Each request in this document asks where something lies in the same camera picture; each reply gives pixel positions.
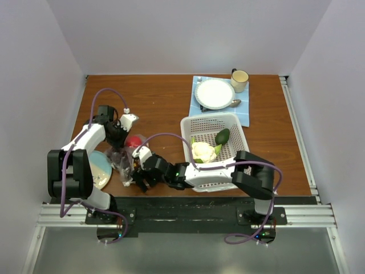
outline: spoon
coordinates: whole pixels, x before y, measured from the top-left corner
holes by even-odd
[[[242,101],[240,99],[235,99],[231,102],[231,104],[229,105],[229,107],[238,107],[238,105],[241,103]]]

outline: gray floor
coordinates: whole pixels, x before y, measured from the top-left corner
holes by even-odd
[[[223,235],[141,234],[99,244],[95,228],[46,230],[34,273],[338,273],[326,229],[281,228],[268,248]]]

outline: clear plastic bag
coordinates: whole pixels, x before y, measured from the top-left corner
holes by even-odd
[[[146,140],[146,137],[140,134],[134,136],[138,136],[142,141],[142,143]],[[123,183],[125,187],[129,187],[130,184],[133,183],[133,179],[131,176],[133,171],[132,153],[135,149],[136,146],[134,147],[124,146],[124,148],[119,148],[119,149],[110,147],[104,152],[112,168],[114,168],[119,172],[120,181]]]

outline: wooden tabletop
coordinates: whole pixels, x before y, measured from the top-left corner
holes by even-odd
[[[230,75],[207,76],[230,78]],[[192,75],[91,75],[88,77],[73,137],[89,118],[94,95],[105,87],[122,93],[131,113],[139,117],[131,135],[148,137],[159,132],[181,135],[180,121],[189,113],[192,79]],[[123,102],[112,92],[101,94],[96,102],[96,105],[99,104],[108,104],[123,113]],[[311,195],[277,75],[250,75],[250,127],[243,129],[250,152],[273,162],[283,171],[284,180],[278,190],[279,195]],[[108,147],[103,142],[97,150],[104,152]],[[183,145],[177,138],[161,136],[151,140],[149,147],[171,163],[185,161]],[[178,191],[162,183],[144,194],[134,184],[124,187],[116,171],[113,171],[103,191],[114,196],[246,196],[240,190],[202,194],[191,189]]]

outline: avocado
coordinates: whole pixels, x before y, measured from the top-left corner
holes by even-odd
[[[228,128],[225,128],[224,130],[218,132],[215,138],[216,144],[221,144],[221,145],[227,144],[229,140],[229,133],[230,132]]]

